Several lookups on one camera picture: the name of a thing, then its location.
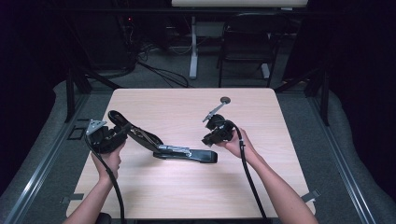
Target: black chair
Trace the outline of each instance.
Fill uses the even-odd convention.
[[[270,87],[279,42],[288,26],[288,18],[281,14],[239,13],[231,16],[222,32],[218,59],[219,88],[221,81],[227,78],[223,76],[223,62],[256,63],[257,69],[263,63],[271,64],[266,83],[266,87]]]

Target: table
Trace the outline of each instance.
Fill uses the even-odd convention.
[[[120,154],[122,163],[118,180],[126,218],[261,217],[240,159],[224,148],[207,147],[201,142],[209,133],[202,120],[220,105],[222,96],[230,97],[231,102],[218,114],[244,128],[257,151],[299,195],[308,193],[273,90],[119,89],[114,91],[107,111],[119,111],[133,125],[159,136],[166,145],[208,149],[219,155],[218,163],[212,164],[161,160],[128,138]],[[276,217],[262,182],[252,168],[250,172],[265,214]],[[97,178],[92,159],[88,157],[75,193],[83,193],[85,197]],[[72,201],[66,214],[69,216],[80,203]],[[315,213],[313,203],[307,204]],[[114,218],[120,217],[114,190],[102,211]]]
[[[172,0],[172,7],[283,7],[290,9],[291,7],[306,7],[308,0]],[[198,49],[196,42],[196,29],[198,24],[193,16],[191,18],[191,64],[190,79],[197,78],[198,67]],[[268,66],[262,67],[264,77],[269,76]]]

